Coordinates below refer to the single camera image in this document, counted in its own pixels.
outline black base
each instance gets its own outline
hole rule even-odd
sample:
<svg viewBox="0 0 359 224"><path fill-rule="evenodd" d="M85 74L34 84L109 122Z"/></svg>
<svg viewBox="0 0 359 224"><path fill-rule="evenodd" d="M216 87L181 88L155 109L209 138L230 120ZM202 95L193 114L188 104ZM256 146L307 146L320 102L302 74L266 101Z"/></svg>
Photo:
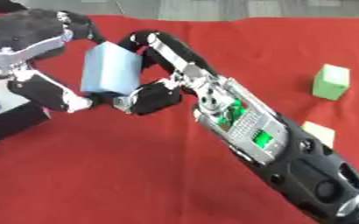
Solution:
<svg viewBox="0 0 359 224"><path fill-rule="evenodd" d="M0 114L0 140L50 119L44 110L32 102Z"/></svg>

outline beige cube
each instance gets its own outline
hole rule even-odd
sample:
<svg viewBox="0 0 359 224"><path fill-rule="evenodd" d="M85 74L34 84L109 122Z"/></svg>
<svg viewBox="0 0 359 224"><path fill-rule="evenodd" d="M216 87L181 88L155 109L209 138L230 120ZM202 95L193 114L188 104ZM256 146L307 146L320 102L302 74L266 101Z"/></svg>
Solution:
<svg viewBox="0 0 359 224"><path fill-rule="evenodd" d="M329 148L334 148L334 130L313 122L305 122L302 129L317 137Z"/></svg>

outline gray floor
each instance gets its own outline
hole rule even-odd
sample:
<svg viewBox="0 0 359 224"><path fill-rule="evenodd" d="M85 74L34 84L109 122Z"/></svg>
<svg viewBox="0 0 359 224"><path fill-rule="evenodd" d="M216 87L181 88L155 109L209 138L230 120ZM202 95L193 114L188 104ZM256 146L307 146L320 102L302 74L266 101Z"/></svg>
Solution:
<svg viewBox="0 0 359 224"><path fill-rule="evenodd" d="M32 8L134 18L216 21L254 17L359 18L359 0L13 0Z"/></svg>

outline red tablecloth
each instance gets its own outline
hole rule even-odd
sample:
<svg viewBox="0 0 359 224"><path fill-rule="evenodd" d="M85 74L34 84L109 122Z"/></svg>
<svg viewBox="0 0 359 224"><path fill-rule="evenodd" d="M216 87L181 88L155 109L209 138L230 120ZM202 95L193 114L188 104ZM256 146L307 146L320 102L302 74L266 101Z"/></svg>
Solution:
<svg viewBox="0 0 359 224"><path fill-rule="evenodd" d="M359 19L94 19L114 42L146 28L178 35L277 111L335 129L336 150L359 170ZM91 46L74 42L40 67L77 89ZM352 69L339 101L310 95L323 63ZM146 117L109 107L55 114L2 141L0 224L313 223L195 123L193 103Z"/></svg>

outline robotic hand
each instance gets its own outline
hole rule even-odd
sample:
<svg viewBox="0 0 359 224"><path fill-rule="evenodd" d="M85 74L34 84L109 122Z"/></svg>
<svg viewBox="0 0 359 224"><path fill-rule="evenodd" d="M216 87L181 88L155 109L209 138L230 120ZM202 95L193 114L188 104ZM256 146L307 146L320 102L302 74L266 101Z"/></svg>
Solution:
<svg viewBox="0 0 359 224"><path fill-rule="evenodd" d="M0 79L8 89L46 108L72 113L94 102L34 67L57 56L71 40L105 41L93 22L69 11L24 10L0 16Z"/></svg>
<svg viewBox="0 0 359 224"><path fill-rule="evenodd" d="M158 63L171 76L115 98L114 107L149 114L179 103L183 89L198 98L196 121L304 214L319 223L359 224L359 172L317 138L168 33L137 31L119 45L144 49L144 68Z"/></svg>

